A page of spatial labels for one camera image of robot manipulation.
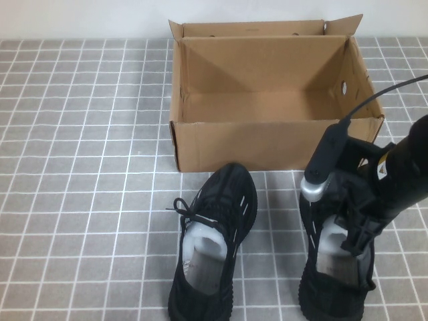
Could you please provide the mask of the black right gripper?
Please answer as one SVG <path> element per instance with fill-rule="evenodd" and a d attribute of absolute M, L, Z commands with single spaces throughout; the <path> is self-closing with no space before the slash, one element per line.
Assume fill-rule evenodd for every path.
<path fill-rule="evenodd" d="M 357 221 L 380 234 L 400 212 L 427 198 L 427 141 L 402 140 L 377 147 L 360 175 L 362 186 L 351 191 Z M 361 255 L 361 233 L 349 230 L 340 247 L 353 257 Z"/>

